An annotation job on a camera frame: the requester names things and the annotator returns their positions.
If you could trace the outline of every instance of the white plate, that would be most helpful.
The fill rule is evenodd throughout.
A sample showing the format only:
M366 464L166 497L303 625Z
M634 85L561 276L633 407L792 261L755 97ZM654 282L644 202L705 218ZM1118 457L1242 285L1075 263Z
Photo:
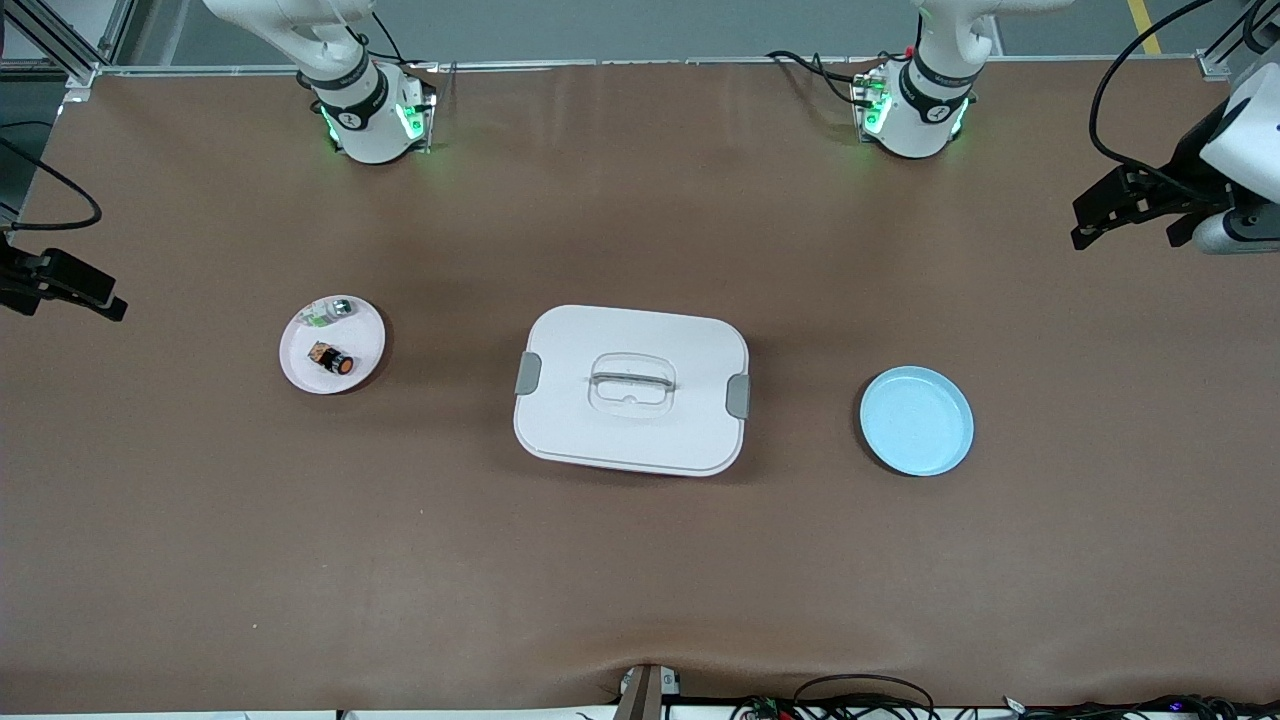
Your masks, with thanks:
M312 328L297 322L297 313L284 325L280 336L280 369L297 387L316 395L348 391L362 383L383 359L387 346L387 325L369 302L353 295L330 295L324 302L346 297L355 313L326 328ZM298 313L306 307L298 307ZM325 370L307 357L311 346L326 342L356 359L356 368L346 375Z

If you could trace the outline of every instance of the gray floor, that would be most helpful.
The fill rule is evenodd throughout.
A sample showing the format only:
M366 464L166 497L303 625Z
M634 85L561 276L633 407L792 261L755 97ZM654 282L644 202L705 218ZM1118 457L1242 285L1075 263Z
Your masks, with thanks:
M1148 0L1160 18L1183 0ZM1211 42L1242 8L1220 0L1160 35L1165 53ZM480 60L684 60L759 56L792 49L874 55L911 42L905 0L381 0L379 14L406 56ZM283 63L256 37L229 26L200 0L155 0L150 27L129 60L143 65ZM357 28L385 49L371 22ZM1001 18L1009 55L1108 55L1135 35L1124 0L1079 0L1053 14Z

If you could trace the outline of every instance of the light blue plate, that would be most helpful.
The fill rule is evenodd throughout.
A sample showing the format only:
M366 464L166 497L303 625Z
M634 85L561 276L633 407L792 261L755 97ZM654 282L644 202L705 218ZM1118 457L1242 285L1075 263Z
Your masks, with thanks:
M863 393L863 437L890 468L941 475L973 445L973 410L951 380L928 368L886 370Z

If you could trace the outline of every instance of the green led light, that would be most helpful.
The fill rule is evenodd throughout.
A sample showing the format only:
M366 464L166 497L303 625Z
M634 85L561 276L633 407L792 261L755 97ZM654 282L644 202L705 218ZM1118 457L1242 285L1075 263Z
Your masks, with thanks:
M876 104L869 110L867 110L867 120L863 123L863 127L867 129L867 132L872 135L878 133L881 128L884 127L884 118L888 115L888 111L892 108L893 102L890 94L886 92L881 95L879 100L877 100Z
M342 145L342 141L338 140L338 128L333 127L333 118L329 117L329 110L325 110L323 105L320 106L320 117L324 118L324 124L329 126L329 138L334 143Z
M404 126L404 132L408 135L410 140L417 140L422 137L422 133L426 131L422 127L421 118L419 118L417 109L397 105L396 111L401 119L401 123Z
M954 126L951 126L951 137L955 137L956 133L960 132L960 123L964 122L964 111L968 109L969 109L969 100L965 99L965 101L960 104L960 109L956 110L956 122Z

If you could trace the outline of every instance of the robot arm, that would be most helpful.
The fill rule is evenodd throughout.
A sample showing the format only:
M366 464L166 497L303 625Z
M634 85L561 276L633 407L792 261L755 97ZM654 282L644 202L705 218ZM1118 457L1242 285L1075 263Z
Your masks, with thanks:
M205 0L219 18L288 56L320 99L329 135L353 160L388 163L428 142L434 94L379 63L347 31L374 0Z
M905 158L928 158L960 129L969 91L991 55L979 20L1006 13L1042 13L1074 0L910 0L920 13L920 40L904 60L873 70L855 97L861 133Z
M1280 250L1280 46L1272 47L1231 96L1213 109L1160 168L1161 178L1120 165L1074 202L1071 240L1084 250L1103 233L1181 215L1166 234L1211 255Z

